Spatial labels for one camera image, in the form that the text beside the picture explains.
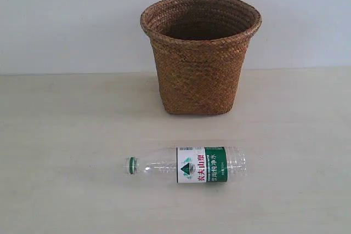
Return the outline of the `clear plastic water bottle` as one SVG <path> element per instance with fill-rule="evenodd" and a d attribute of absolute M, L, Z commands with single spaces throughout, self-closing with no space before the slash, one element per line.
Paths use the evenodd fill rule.
<path fill-rule="evenodd" d="M 225 183 L 246 174 L 247 161 L 228 146 L 176 146 L 126 158 L 126 174 L 177 184 Z"/>

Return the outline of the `woven brown wicker basket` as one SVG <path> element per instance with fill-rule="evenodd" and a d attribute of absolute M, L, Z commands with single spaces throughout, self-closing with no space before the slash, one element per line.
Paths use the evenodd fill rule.
<path fill-rule="evenodd" d="M 150 40 L 165 110 L 229 112 L 261 23 L 260 12 L 241 0 L 162 0 L 147 7 L 140 25 Z"/>

